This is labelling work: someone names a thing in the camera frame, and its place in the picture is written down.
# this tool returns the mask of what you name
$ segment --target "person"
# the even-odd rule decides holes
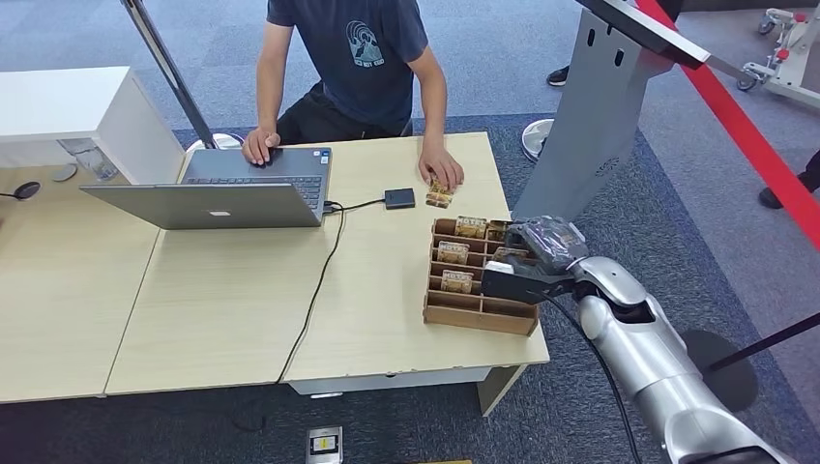
[[[672,19],[672,22],[678,20],[678,15],[681,14],[684,0],[658,0],[658,4],[664,12]],[[563,87],[567,85],[567,78],[570,77],[570,67],[565,66],[560,70],[551,72],[546,77],[546,83],[553,87]]]
[[[797,178],[811,193],[820,189],[820,150],[811,157],[805,166],[805,171],[798,174]],[[777,199],[775,193],[768,187],[760,190],[760,193],[757,195],[757,200],[761,205],[773,210],[779,210],[783,207],[783,204]]]
[[[321,80],[277,119],[294,26]],[[435,176],[454,189],[464,171],[444,142],[447,83],[416,0],[269,0],[256,66],[258,126],[243,155],[263,164],[278,145],[407,135],[414,75],[425,114],[418,169],[426,182]]]

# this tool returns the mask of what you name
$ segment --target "laptop keyboard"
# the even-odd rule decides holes
[[[311,209],[319,206],[319,192],[322,188],[320,176],[309,177],[219,177],[186,179],[185,184],[290,184],[302,195]]]

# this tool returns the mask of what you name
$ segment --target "black shoe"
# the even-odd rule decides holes
[[[566,66],[560,70],[553,71],[546,77],[546,83],[553,87],[563,87],[567,84],[567,77],[570,75],[570,67]]]
[[[814,193],[815,190],[820,188],[820,185],[816,182],[812,182],[811,179],[808,178],[806,173],[798,174],[797,178],[800,180],[801,183],[808,189],[809,192]],[[783,207],[783,204],[780,203],[780,200],[777,199],[777,196],[772,191],[771,188],[763,188],[760,190],[760,193],[757,194],[757,201],[760,202],[761,205],[765,206],[766,208],[772,210],[779,210]]]

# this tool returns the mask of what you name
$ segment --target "silver robotic arm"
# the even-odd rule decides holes
[[[588,256],[572,224],[519,221],[506,241],[538,259],[508,255],[488,263],[483,292],[531,304],[572,293],[583,332],[673,464],[797,464],[723,406],[658,301],[620,264]]]

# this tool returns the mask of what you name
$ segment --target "caster wheel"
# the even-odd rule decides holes
[[[765,36],[772,32],[775,29],[775,24],[768,16],[763,16],[763,19],[760,20],[760,24],[757,25],[757,33],[761,36]]]
[[[756,77],[748,77],[746,79],[738,79],[738,89],[744,92],[748,92],[749,90],[753,89],[757,85],[757,78]]]

